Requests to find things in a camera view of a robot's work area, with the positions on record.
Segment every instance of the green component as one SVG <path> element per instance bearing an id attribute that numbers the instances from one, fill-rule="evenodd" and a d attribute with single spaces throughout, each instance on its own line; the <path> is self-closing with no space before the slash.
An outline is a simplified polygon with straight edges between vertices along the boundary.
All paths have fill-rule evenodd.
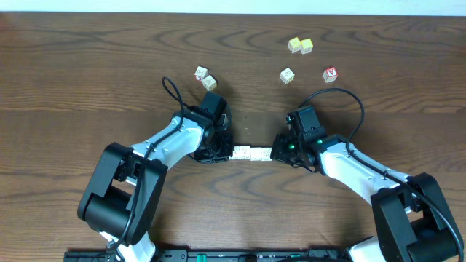
<path id="1" fill-rule="evenodd" d="M 207 255 L 198 254 L 196 256 L 196 262 L 206 262 L 206 261 L 207 261 Z"/>

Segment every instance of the dice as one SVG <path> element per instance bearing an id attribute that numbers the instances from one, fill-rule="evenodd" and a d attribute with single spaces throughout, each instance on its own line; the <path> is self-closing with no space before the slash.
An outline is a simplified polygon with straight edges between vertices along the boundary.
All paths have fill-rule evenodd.
<path id="1" fill-rule="evenodd" d="M 204 78 L 207 76 L 207 69 L 201 66 L 198 66 L 196 73 L 194 73 L 194 75 L 196 76 L 197 81 L 202 82 L 202 80 L 204 80 Z"/>
<path id="2" fill-rule="evenodd" d="M 314 45 L 312 44 L 311 39 L 305 39 L 301 41 L 301 54 L 307 54 L 312 51 Z"/>
<path id="3" fill-rule="evenodd" d="M 292 52 L 298 52 L 301 49 L 301 41 L 295 37 L 288 42 L 288 49 Z"/>
<path id="4" fill-rule="evenodd" d="M 291 69 L 287 68 L 280 73 L 280 79 L 282 79 L 283 83 L 287 84 L 294 79 L 294 73 Z"/>
<path id="5" fill-rule="evenodd" d="M 212 76 L 208 76 L 202 80 L 202 85 L 208 91 L 212 91 L 212 89 L 217 87 L 217 81 Z"/>
<path id="6" fill-rule="evenodd" d="M 323 79 L 325 80 L 325 83 L 335 81 L 337 76 L 338 73 L 336 72 L 336 69 L 334 67 L 327 68 L 323 72 Z"/>

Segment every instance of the white wall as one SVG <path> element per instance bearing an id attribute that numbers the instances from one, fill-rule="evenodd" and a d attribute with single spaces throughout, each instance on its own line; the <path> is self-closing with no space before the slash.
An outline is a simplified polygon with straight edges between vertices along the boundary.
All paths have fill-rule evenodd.
<path id="1" fill-rule="evenodd" d="M 0 0 L 0 11 L 466 16 L 466 0 Z"/>

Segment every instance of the red and white cube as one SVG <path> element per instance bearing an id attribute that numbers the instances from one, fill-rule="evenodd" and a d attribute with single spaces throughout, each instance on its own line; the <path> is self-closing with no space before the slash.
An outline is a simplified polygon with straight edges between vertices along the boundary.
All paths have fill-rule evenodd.
<path id="1" fill-rule="evenodd" d="M 196 73 L 194 73 L 194 75 L 196 76 L 196 80 L 201 81 L 201 82 L 202 80 L 204 80 L 207 74 L 208 74 L 208 70 L 206 68 L 203 68 L 202 66 L 198 66 Z"/>
<path id="2" fill-rule="evenodd" d="M 337 76 L 338 76 L 338 72 L 336 72 L 336 69 L 334 67 L 327 68 L 323 72 L 323 79 L 325 80 L 325 83 L 335 81 Z"/>

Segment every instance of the wooden table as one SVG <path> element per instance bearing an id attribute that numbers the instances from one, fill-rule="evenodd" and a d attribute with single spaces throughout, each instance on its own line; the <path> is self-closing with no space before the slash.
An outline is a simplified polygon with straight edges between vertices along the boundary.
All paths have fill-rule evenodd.
<path id="1" fill-rule="evenodd" d="M 311 54 L 289 39 L 312 38 Z M 285 114 L 343 87 L 366 106 L 361 150 L 412 175 L 428 172 L 466 234 L 466 18 L 301 15 L 6 13 L 0 15 L 0 261 L 60 261 L 105 241 L 76 216 L 100 154 L 165 127 L 204 87 L 232 107 L 237 144 L 271 146 Z M 325 84 L 324 68 L 338 79 Z M 290 67 L 295 79 L 279 74 Z M 312 101 L 328 133 L 349 135 L 351 97 Z M 350 245 L 375 234 L 371 207 L 330 178 L 278 162 L 197 164 L 167 174 L 150 231 L 192 248 Z"/>

